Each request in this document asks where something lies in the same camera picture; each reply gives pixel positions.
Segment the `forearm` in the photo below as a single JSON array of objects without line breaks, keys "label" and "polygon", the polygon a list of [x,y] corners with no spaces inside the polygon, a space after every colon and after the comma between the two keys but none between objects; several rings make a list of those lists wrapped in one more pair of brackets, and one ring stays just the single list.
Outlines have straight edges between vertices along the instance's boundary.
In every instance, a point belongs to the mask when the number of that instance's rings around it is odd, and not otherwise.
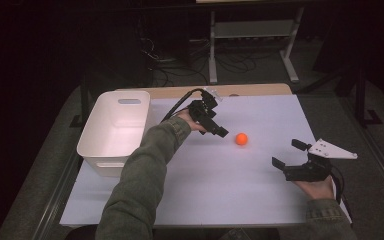
[{"label": "forearm", "polygon": [[307,225],[311,239],[357,239],[348,218],[333,199],[308,202]]},{"label": "forearm", "polygon": [[189,125],[178,117],[149,129],[124,166],[104,208],[96,239],[152,238],[166,165],[190,132]]}]

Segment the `gray carpet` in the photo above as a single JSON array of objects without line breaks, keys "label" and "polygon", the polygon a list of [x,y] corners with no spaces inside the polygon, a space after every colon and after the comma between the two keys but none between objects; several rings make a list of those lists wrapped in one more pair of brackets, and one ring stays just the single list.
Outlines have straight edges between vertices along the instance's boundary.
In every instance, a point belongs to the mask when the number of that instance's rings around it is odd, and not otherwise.
[{"label": "gray carpet", "polygon": [[[311,70],[320,46],[320,42],[305,41],[295,45],[291,58],[301,78],[299,84],[288,81],[279,55],[272,54],[271,50],[263,52],[260,56],[266,57],[256,60],[255,69],[245,73],[232,73],[218,65],[219,84],[280,82],[289,84],[293,90],[308,86],[323,76]],[[205,64],[206,59],[200,61],[196,62],[199,66]],[[201,72],[205,76],[208,68],[202,66],[204,68]],[[175,86],[203,84],[200,75],[184,75],[187,76],[169,74],[169,79]],[[165,76],[156,71],[156,78],[164,79]],[[164,83],[165,80],[158,80],[154,85],[162,86]],[[384,171],[381,167],[383,165],[378,162],[379,156],[384,158],[384,124],[361,128],[352,116],[353,94],[348,98],[338,98],[333,94],[335,85],[336,81],[329,82],[311,94],[300,95],[299,100],[316,138],[323,138],[359,154],[357,160],[338,160],[334,165],[345,177],[345,197],[359,239],[384,239]],[[374,109],[384,122],[384,96],[370,84],[367,89],[367,107]],[[75,171],[67,170],[67,165],[73,166],[77,161],[72,153],[80,130],[71,128],[70,123],[80,114],[80,109],[77,89],[61,109],[1,228],[0,239],[62,240],[70,231],[70,228],[60,226],[58,222],[76,177]],[[64,174],[68,177],[61,180]],[[282,240],[309,237],[302,226],[281,228],[280,234]]]}]

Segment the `person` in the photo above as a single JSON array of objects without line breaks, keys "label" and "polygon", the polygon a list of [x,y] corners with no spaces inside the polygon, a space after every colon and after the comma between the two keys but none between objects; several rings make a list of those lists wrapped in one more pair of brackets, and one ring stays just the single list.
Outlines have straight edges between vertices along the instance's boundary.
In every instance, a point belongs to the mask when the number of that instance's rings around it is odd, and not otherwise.
[{"label": "person", "polygon": [[[104,207],[95,239],[152,239],[156,208],[169,163],[191,131],[206,131],[182,110],[154,126],[127,160],[120,182]],[[314,239],[357,239],[337,202],[331,178],[295,182],[310,198],[306,215]]]}]

